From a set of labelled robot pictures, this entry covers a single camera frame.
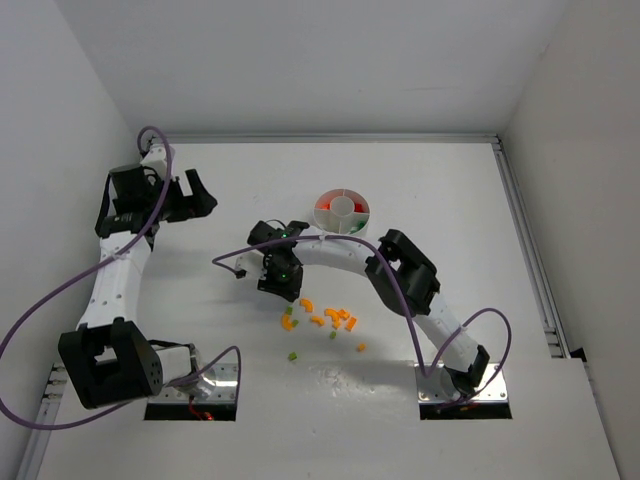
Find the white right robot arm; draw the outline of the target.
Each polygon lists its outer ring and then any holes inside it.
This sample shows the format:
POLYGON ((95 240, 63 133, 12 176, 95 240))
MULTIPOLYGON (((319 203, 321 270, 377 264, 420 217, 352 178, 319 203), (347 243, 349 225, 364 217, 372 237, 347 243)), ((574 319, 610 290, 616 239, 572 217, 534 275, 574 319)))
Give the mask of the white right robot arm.
POLYGON ((388 230, 374 246, 364 238, 325 234, 301 221, 284 228, 260 221, 247 243, 259 252, 258 259, 245 267, 258 277, 257 288, 289 302, 300 297, 306 266, 325 266, 368 279, 383 305, 411 323, 413 342, 421 329, 438 348, 436 359, 460 396, 476 393, 490 355, 448 312, 435 265, 401 231, 388 230))

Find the yellow curved elbow lego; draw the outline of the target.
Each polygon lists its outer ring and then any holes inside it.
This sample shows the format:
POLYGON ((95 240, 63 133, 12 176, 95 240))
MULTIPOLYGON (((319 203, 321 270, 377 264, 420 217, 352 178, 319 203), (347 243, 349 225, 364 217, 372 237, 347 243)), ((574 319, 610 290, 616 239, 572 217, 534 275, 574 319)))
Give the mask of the yellow curved elbow lego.
POLYGON ((299 300, 299 305, 304 309, 305 312, 307 313, 312 313, 314 311, 314 305, 313 303, 306 298, 301 298, 299 300))

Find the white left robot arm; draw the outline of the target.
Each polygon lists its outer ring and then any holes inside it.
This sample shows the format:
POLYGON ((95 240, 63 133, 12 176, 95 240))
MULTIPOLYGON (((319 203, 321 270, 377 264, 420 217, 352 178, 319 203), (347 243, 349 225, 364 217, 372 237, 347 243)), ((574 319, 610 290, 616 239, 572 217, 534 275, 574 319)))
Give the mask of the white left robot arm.
POLYGON ((161 222, 205 217, 217 205, 196 170, 186 173, 190 194, 178 179, 165 179, 165 172, 163 163, 131 164, 111 170, 105 183, 95 226, 105 265, 78 326, 58 342, 87 409, 156 396, 196 369, 193 345, 149 340, 136 321, 143 272, 161 222))

